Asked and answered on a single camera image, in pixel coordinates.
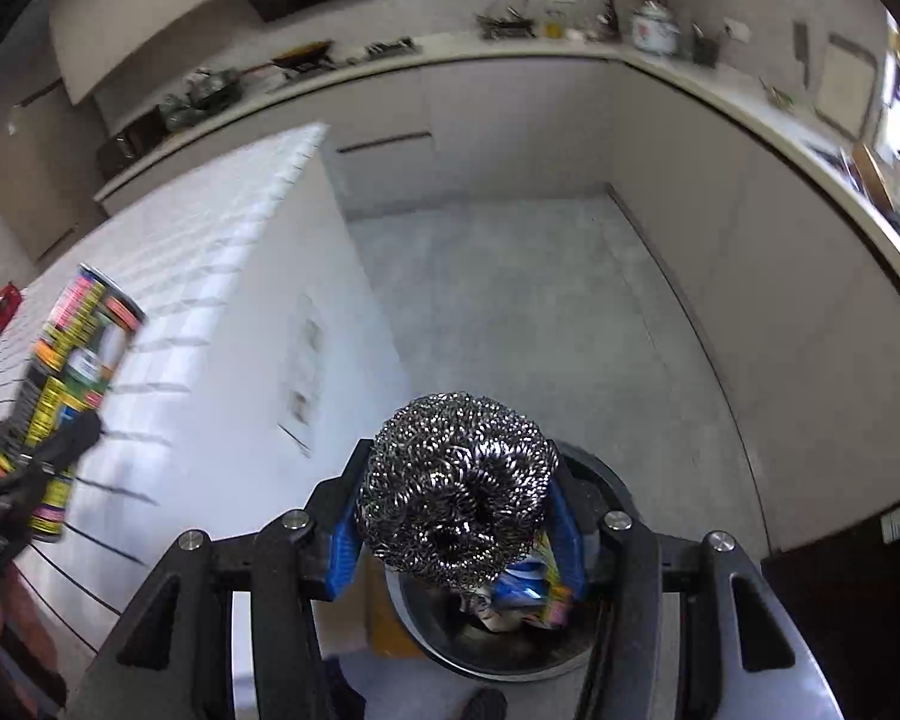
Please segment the person's left hand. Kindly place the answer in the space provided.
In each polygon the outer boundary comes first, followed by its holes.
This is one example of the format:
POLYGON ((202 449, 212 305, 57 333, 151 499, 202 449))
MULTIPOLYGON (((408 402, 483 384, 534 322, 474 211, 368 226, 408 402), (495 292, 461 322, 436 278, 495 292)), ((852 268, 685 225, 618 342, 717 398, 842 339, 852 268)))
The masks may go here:
POLYGON ((14 566, 0 578, 0 678, 30 717, 58 717, 66 706, 58 647, 14 566))

